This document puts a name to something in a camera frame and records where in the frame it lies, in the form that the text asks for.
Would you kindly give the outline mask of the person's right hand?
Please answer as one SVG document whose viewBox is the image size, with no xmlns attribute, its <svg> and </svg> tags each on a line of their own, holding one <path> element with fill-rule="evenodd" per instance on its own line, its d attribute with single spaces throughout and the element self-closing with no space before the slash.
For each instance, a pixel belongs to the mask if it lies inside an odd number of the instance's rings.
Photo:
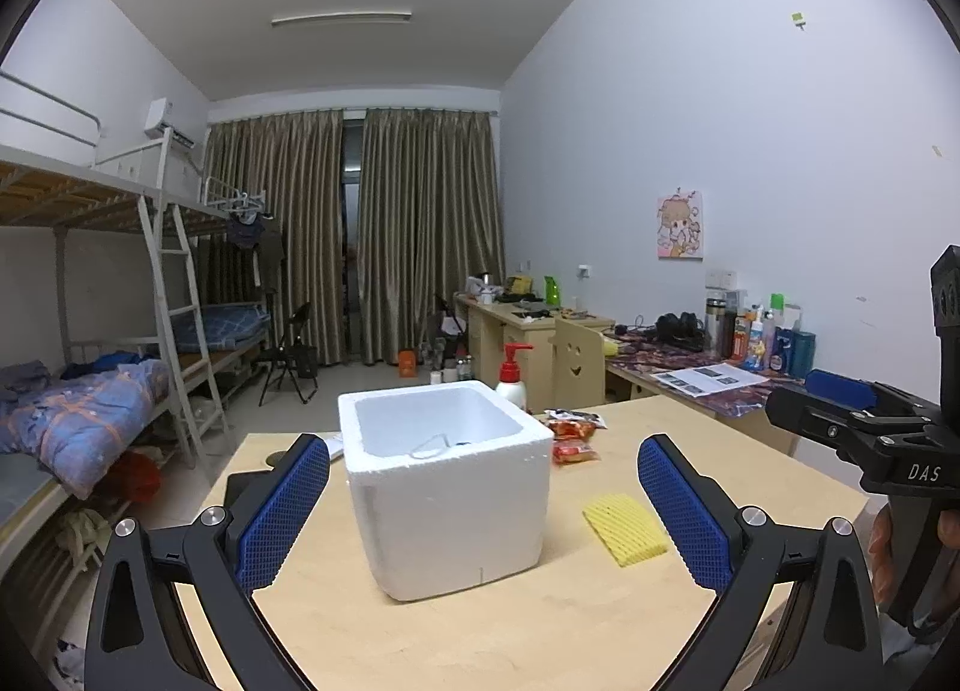
<svg viewBox="0 0 960 691">
<path fill-rule="evenodd" d="M 889 506 L 884 506 L 875 517 L 874 525 L 867 545 L 867 563 L 872 577 L 872 592 L 877 605 L 885 605 L 892 596 L 895 582 L 895 564 L 893 564 L 892 543 L 893 522 Z M 957 510 L 944 510 L 937 524 L 940 542 L 947 549 L 957 551 L 960 548 L 960 521 Z M 958 566 L 953 566 L 949 580 L 942 587 L 940 599 L 935 607 L 937 618 L 950 616 L 958 610 Z"/>
</svg>

